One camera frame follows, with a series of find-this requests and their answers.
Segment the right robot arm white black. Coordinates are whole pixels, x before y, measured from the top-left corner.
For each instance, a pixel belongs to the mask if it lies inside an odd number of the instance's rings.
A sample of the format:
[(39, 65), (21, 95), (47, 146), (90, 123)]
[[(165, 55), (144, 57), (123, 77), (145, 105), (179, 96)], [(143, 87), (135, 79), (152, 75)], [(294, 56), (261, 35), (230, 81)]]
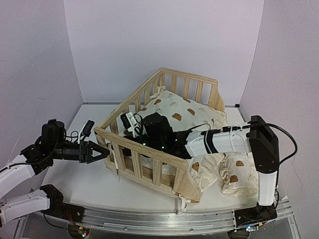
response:
[(130, 140), (144, 146), (182, 158), (213, 153), (252, 153), (259, 179), (258, 204), (251, 216), (261, 221), (273, 204), (277, 173), (280, 167), (278, 137), (271, 125), (260, 116), (253, 116), (243, 126), (199, 131), (197, 126), (184, 131), (173, 131), (168, 119), (158, 113), (136, 119), (132, 112), (122, 114), (122, 123), (133, 135)]

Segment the wooden pet bed frame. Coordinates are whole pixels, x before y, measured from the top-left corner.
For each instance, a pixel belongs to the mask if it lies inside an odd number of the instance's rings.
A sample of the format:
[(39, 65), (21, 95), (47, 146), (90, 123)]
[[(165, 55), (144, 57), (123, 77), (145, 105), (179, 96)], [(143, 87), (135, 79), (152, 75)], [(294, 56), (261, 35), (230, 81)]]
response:
[(141, 109), (142, 104), (150, 102), (150, 95), (158, 87), (165, 84), (166, 76), (171, 76), (170, 90), (176, 92), (178, 78), (183, 78), (183, 97), (188, 97), (190, 81), (197, 81), (195, 101), (200, 103), (204, 84), (210, 84), (208, 106), (219, 111), (225, 110), (225, 103), (218, 91), (218, 81), (213, 78), (186, 73), (178, 70), (159, 68), (123, 102), (121, 102), (97, 127), (94, 133), (98, 144), (107, 144), (114, 150), (112, 155), (105, 158), (106, 167), (119, 171), (139, 184), (172, 197), (184, 198), (199, 202), (202, 197), (200, 187), (191, 177), (189, 163), (181, 158), (144, 146), (119, 135), (117, 118), (129, 111), (131, 104), (135, 110)]

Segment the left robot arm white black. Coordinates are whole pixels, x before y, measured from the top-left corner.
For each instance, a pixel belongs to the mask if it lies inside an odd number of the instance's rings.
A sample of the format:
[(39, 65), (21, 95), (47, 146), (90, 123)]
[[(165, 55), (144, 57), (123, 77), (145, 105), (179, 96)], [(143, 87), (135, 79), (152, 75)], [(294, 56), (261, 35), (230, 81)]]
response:
[(55, 218), (80, 223), (85, 209), (64, 202), (64, 196), (52, 184), (41, 186), (27, 194), (6, 199), (4, 196), (24, 181), (53, 166), (55, 160), (78, 161), (89, 164), (102, 160), (110, 151), (92, 141), (90, 136), (94, 122), (89, 120), (72, 141), (65, 124), (51, 119), (41, 129), (41, 136), (34, 144), (23, 149), (20, 154), (0, 170), (0, 224), (4, 225), (34, 212), (43, 212)]

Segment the bear print cream cushion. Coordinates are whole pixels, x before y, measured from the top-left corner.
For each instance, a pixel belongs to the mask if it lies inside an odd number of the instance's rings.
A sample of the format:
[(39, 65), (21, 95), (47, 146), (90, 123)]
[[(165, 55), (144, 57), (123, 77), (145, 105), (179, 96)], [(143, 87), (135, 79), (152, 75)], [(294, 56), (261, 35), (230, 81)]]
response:
[[(183, 131), (197, 126), (199, 131), (207, 131), (224, 127), (227, 123), (226, 114), (208, 106), (197, 103), (193, 100), (184, 99), (179, 95), (159, 87), (158, 91), (151, 97), (150, 102), (141, 107), (140, 110), (132, 112), (137, 114), (136, 119), (145, 118), (153, 113), (158, 113), (168, 119), (173, 131)], [(126, 129), (120, 136), (131, 135)], [(191, 177), (203, 192), (217, 181), (216, 169), (224, 159), (222, 153), (205, 154), (196, 156), (192, 159), (185, 159)], [(183, 196), (181, 200), (180, 212), (184, 212), (189, 203), (198, 204), (199, 202), (190, 201)]]

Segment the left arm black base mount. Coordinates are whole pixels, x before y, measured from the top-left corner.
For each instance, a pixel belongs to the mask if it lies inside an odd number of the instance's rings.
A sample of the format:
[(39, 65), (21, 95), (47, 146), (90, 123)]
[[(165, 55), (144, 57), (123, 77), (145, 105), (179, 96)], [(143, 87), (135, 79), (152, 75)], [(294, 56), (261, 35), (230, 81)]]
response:
[(84, 216), (84, 208), (64, 202), (63, 194), (52, 184), (40, 187), (49, 199), (49, 208), (44, 210), (45, 215), (69, 220), (73, 223), (81, 223)]

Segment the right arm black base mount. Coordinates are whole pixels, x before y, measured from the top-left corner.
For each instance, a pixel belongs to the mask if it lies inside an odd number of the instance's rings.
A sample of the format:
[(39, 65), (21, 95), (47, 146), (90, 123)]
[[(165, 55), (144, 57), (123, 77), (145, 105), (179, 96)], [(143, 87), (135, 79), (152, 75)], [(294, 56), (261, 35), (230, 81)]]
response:
[(255, 207), (235, 210), (235, 227), (240, 229), (274, 220), (277, 218), (276, 209), (274, 204), (270, 206), (260, 206), (257, 203)]

